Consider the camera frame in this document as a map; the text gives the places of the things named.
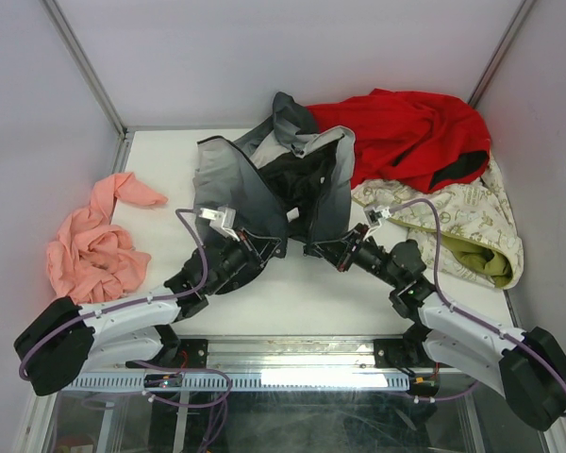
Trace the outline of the dark grey zip jacket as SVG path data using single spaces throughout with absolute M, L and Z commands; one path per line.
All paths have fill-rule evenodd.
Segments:
M 312 113 L 278 92 L 272 113 L 235 141 L 197 144 L 194 200 L 200 208 L 236 211 L 234 228 L 303 244 L 333 241 L 348 230 L 355 134 L 320 131 Z

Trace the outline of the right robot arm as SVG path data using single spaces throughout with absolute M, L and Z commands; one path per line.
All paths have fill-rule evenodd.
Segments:
M 305 249 L 340 272 L 357 266 L 391 285 L 392 307 L 413 323 L 403 342 L 407 361 L 432 360 L 458 369 L 504 397 L 536 430 L 546 431 L 566 417 L 566 354 L 552 333 L 503 325 L 458 303 L 425 277 L 414 241 L 386 250 L 366 233 L 359 224 L 337 240 Z

